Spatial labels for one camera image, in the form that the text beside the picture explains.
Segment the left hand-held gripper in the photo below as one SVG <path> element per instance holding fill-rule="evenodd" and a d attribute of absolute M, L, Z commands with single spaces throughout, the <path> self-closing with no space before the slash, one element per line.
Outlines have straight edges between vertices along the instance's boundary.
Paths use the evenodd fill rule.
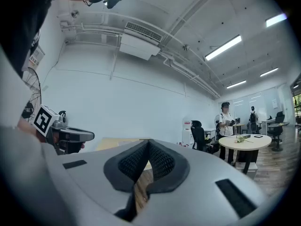
<path fill-rule="evenodd" d="M 79 142 L 91 141 L 95 138 L 95 134 L 91 131 L 67 127 L 66 111 L 56 113 L 46 105 L 40 106 L 33 126 L 45 141 L 54 147 L 58 155 L 78 153 Z"/>

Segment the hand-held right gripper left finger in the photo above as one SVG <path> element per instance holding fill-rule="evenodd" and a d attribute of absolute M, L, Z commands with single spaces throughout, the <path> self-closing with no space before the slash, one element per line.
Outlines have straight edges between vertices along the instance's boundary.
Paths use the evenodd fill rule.
<path fill-rule="evenodd" d="M 46 145 L 51 178 L 79 226 L 147 226 L 136 210 L 135 184 L 148 162 L 148 140 L 90 153 L 57 155 Z"/>

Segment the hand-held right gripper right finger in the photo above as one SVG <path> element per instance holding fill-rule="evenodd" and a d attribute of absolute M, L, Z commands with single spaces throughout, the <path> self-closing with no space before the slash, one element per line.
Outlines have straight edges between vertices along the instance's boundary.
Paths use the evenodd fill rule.
<path fill-rule="evenodd" d="M 186 179 L 174 191 L 151 194 L 138 214 L 140 226 L 227 226 L 237 224 L 240 216 L 230 201 L 234 199 L 219 181 L 234 185 L 252 204 L 261 206 L 267 195 L 247 175 L 217 156 L 161 141 L 161 144 L 184 156 L 190 165 Z"/>

